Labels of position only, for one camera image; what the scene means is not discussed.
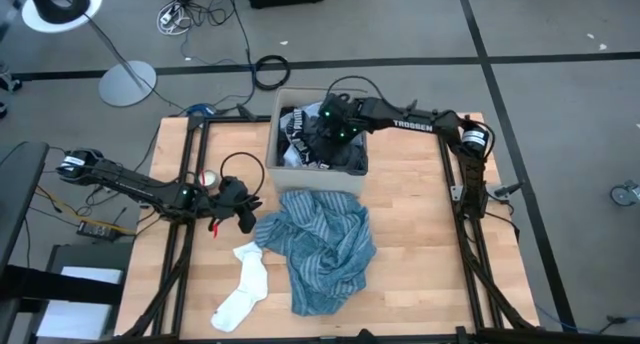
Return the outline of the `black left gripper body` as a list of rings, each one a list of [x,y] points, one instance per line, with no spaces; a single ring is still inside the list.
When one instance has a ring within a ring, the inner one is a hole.
[[[225,220],[233,215],[242,217],[250,212],[248,189],[245,184],[234,176],[225,176],[218,193],[208,199],[211,216],[216,220]]]

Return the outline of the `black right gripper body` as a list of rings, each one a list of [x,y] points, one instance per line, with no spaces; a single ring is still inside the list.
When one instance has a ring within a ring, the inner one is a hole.
[[[318,156],[330,156],[350,142],[345,122],[339,116],[318,116],[314,125],[312,149]]]

